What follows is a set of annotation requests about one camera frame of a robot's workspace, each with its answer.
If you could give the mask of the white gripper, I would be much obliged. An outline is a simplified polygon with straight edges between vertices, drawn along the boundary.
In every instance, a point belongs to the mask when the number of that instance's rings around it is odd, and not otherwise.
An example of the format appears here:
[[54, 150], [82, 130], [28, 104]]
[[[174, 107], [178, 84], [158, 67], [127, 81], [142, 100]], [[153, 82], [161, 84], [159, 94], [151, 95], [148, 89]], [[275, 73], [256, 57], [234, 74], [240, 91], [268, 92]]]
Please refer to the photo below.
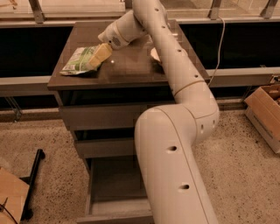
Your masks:
[[114, 50], [120, 50], [129, 44], [118, 31], [116, 22], [110, 24], [102, 33], [100, 33], [98, 39], [103, 44], [98, 45], [90, 56], [87, 63], [89, 69], [97, 69], [102, 62], [108, 59], [112, 54], [112, 48]]

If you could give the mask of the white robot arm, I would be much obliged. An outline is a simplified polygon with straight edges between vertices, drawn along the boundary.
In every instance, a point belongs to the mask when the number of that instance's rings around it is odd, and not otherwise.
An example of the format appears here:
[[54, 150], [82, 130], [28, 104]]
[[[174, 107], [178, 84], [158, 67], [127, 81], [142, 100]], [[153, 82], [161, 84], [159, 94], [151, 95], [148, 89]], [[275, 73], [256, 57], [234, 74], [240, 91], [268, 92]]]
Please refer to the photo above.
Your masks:
[[121, 49], [150, 34], [175, 102], [145, 110], [135, 146], [155, 224], [219, 224], [193, 156], [220, 116], [218, 104], [186, 50], [168, 26], [160, 0], [132, 0], [132, 9], [99, 40]]

